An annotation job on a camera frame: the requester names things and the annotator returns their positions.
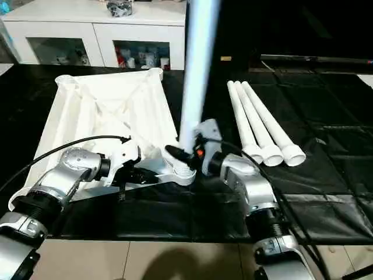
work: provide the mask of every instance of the black cable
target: black cable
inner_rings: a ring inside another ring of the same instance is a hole
[[[130,140],[130,138],[125,138],[125,137],[122,137],[122,136],[116,136],[116,135],[99,135],[99,136],[91,136],[91,137],[86,137],[86,138],[82,138],[82,139],[79,139],[79,140],[75,140],[75,141],[72,141],[72,142],[69,142],[69,143],[66,143],[62,146],[59,146],[53,150],[50,150],[49,152],[35,158],[34,160],[32,160],[28,165],[26,165],[24,168],[20,169],[19,171],[17,171],[12,177],[10,177],[6,182],[5,184],[3,184],[1,187],[0,187],[0,192],[6,188],[16,177],[18,177],[19,175],[21,175],[23,172],[25,172],[28,168],[32,167],[32,165],[34,165],[35,163],[41,161],[43,158],[46,158],[47,156],[50,156],[52,155],[53,153],[55,152],[58,152],[62,149],[65,149],[67,147],[70,147],[70,146],[73,146],[73,145],[76,145],[78,143],[82,143],[82,142],[86,142],[86,141],[89,141],[89,140],[94,140],[94,139],[119,139],[122,143],[125,143],[127,142],[128,140]]]
[[[293,216],[296,224],[301,229],[301,231],[302,231],[303,235],[305,236],[307,242],[309,244],[311,244],[311,248],[313,249],[314,252],[308,247],[308,245],[305,245],[304,249],[309,254],[309,256],[312,258],[312,260],[315,262],[315,264],[319,268],[320,272],[322,273],[323,277],[326,280],[330,280],[331,278],[329,276],[328,269],[327,269],[326,264],[325,264],[325,262],[324,262],[324,260],[323,260],[323,258],[321,256],[321,254],[320,254],[320,251],[318,250],[318,248],[315,245],[315,243],[312,241],[312,239],[311,239],[310,235],[308,234],[307,230],[305,229],[305,227],[301,223],[298,215],[294,212],[294,210],[290,206],[290,203],[286,199],[285,195],[281,192],[281,190],[279,190],[278,188],[276,188],[271,183],[271,180],[270,180],[269,175],[267,174],[267,172],[249,154],[247,154],[241,148],[239,148],[238,146],[236,146],[236,145],[234,145],[234,144],[232,144],[230,142],[227,142],[227,141],[224,141],[224,140],[213,139],[213,138],[205,138],[205,137],[201,138],[201,140],[202,141],[206,141],[206,142],[207,141],[209,141],[209,142],[217,142],[217,143],[223,144],[225,146],[228,146],[231,149],[235,150],[236,152],[242,153],[246,158],[248,158],[249,160],[251,160],[253,162],[253,164],[261,171],[261,173],[263,174],[264,178],[267,179],[267,181],[272,185],[273,191],[275,193],[275,196],[277,197],[277,202],[281,203],[281,205],[282,205],[283,208],[286,207],[289,210],[289,212],[291,212],[291,215]],[[296,230],[292,226],[290,226],[290,230],[292,231],[294,237],[298,240],[298,242],[300,242],[302,240],[302,238],[299,236],[299,234],[296,232]]]

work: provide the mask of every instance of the white pipe joint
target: white pipe joint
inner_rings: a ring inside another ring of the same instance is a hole
[[[298,145],[292,142],[258,95],[256,95],[254,90],[250,87],[249,83],[243,82],[242,87],[246,91],[247,96],[250,98],[251,103],[254,105],[256,112],[258,112],[273,140],[275,140],[275,143],[281,149],[285,163],[288,166],[297,166],[304,162],[306,159],[305,153]]]
[[[260,116],[256,112],[254,105],[251,103],[249,97],[246,95],[242,84],[239,81],[234,83],[238,96],[240,97],[242,106],[246,112],[247,119],[250,123],[252,131],[254,132],[256,141],[262,149],[263,162],[267,166],[277,166],[284,157],[280,148],[273,143],[267,129],[265,128]]]
[[[246,118],[244,108],[242,107],[234,83],[230,80],[227,85],[238,133],[240,134],[242,150],[249,154],[258,164],[261,164],[263,162],[262,150],[256,144],[255,137],[251,131],[250,124]]]

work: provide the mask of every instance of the black table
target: black table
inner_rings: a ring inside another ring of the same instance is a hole
[[[3,183],[34,156],[63,74],[119,68],[15,65],[0,77]],[[164,73],[177,130],[182,71]],[[373,244],[372,89],[354,75],[219,73],[210,78],[203,119],[215,118],[223,139],[240,145],[226,82],[249,81],[308,159],[298,167],[266,167],[318,244]],[[26,178],[1,192],[0,214]],[[249,242],[238,198],[217,178],[182,187],[162,184],[69,204],[52,237],[102,240]]]

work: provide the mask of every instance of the white pvc pipe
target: white pvc pipe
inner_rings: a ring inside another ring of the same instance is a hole
[[[190,7],[180,127],[180,148],[187,153],[193,153],[195,129],[202,116],[220,0],[193,0]]]
[[[251,129],[254,132],[256,141],[262,149],[263,162],[267,166],[277,166],[284,157],[278,146],[273,143],[267,129],[265,128],[260,116],[256,112],[254,105],[251,103],[249,97],[246,95],[242,84],[239,81],[234,83],[238,96],[240,97],[242,106],[245,110],[247,119],[250,123]]]
[[[262,151],[256,144],[234,83],[230,80],[227,85],[229,96],[231,97],[235,121],[237,123],[238,133],[240,134],[241,138],[242,150],[249,154],[257,163],[261,164],[263,162]]]
[[[250,87],[248,82],[243,82],[242,86],[254,105],[256,111],[261,117],[268,132],[271,134],[275,143],[279,146],[284,156],[284,161],[288,166],[297,166],[305,161],[305,153],[298,145],[295,145],[286,132],[282,129],[276,119],[272,116],[267,107],[260,100],[258,95]]]

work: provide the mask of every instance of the black fabric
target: black fabric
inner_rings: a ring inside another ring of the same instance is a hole
[[[3,137],[0,183],[32,160],[62,74],[119,68],[16,65],[0,77]],[[164,73],[177,130],[182,71]],[[373,244],[373,90],[354,75],[219,73],[210,78],[203,119],[215,118],[223,139],[240,145],[229,80],[249,81],[281,126],[307,154],[301,166],[265,167],[313,241]],[[25,176],[1,192],[0,214]],[[190,186],[162,184],[69,204],[52,236],[64,239],[250,242],[238,197],[217,178]]]

